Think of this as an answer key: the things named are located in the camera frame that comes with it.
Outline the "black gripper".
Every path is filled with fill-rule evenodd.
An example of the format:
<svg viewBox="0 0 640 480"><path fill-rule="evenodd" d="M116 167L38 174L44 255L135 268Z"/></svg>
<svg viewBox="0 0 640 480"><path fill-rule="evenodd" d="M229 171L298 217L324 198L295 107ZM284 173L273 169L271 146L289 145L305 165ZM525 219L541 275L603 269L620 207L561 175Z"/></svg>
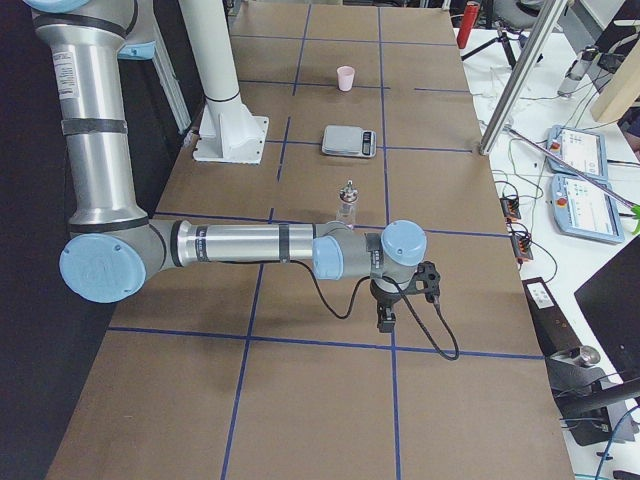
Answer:
<svg viewBox="0 0 640 480"><path fill-rule="evenodd" d="M381 278L370 281L370 292L376 300L378 331L380 333L393 331L396 325L394 306L401 300L401 293L394 284Z"/></svg>

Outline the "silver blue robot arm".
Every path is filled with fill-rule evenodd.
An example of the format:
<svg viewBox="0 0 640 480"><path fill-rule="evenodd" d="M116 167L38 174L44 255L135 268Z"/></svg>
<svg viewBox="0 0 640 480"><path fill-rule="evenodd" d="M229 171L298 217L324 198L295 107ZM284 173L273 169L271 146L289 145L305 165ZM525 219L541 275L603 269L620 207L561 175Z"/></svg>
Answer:
<svg viewBox="0 0 640 480"><path fill-rule="evenodd" d="M152 220L138 206L118 62L154 53L149 1L34 1L36 35L51 49L61 129L77 208L59 269L67 286L97 303L138 292L157 273L194 263L296 263L315 281L368 282L377 327L395 326L393 307L421 294L439 296L439 276L425 260L427 238L398 220L381 233L346 225L194 225Z"/></svg>

